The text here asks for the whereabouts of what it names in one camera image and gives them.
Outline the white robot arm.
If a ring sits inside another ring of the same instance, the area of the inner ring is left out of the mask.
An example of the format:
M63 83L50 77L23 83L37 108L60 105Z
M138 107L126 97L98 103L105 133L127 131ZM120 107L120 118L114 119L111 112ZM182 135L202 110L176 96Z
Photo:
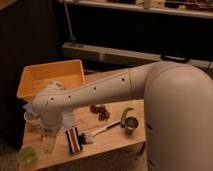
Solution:
M187 64L157 62L73 90L47 87L32 108L44 122L68 108L144 101L148 171L213 171L213 79Z

